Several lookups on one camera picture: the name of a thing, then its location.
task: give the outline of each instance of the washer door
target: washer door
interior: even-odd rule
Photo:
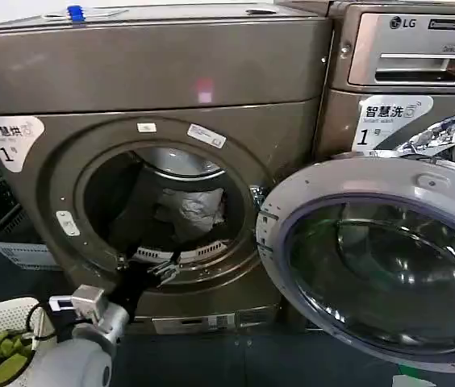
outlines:
[[[377,157],[312,165],[266,198],[257,242],[274,284],[326,332],[455,372],[455,169]]]

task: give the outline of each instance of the washing machine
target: washing machine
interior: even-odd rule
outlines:
[[[455,2],[291,5],[334,33],[319,163],[266,197],[263,264],[343,342],[455,372]]]
[[[76,285],[179,251],[138,331],[273,321],[256,217],[310,159],[331,22],[271,4],[85,17],[0,24],[0,165],[37,231]]]

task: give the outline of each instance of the laundry basket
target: laundry basket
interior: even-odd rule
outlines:
[[[5,302],[0,302],[0,332],[9,331],[24,331],[27,321],[28,312],[34,307],[38,301],[35,298],[16,298]],[[48,316],[42,309],[37,309],[31,318],[31,326],[36,336],[45,336],[53,333],[53,325],[50,323]],[[31,370],[39,363],[43,354],[54,347],[57,339],[47,341],[36,341],[32,343],[32,349],[35,350],[35,355],[31,363],[23,374],[12,381],[10,387],[34,387],[28,384]]]

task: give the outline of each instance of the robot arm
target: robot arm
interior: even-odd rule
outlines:
[[[146,264],[131,262],[121,272],[118,286],[109,295],[104,289],[82,285],[72,296],[51,298],[55,310],[75,310],[83,323],[73,329],[73,338],[38,354],[32,365],[29,385],[34,387],[108,387],[112,359],[126,326],[134,321],[142,293],[171,281],[178,264],[170,261],[147,270]]]

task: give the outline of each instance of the blue object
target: blue object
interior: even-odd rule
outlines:
[[[69,6],[66,10],[72,22],[85,22],[86,18],[81,6]]]

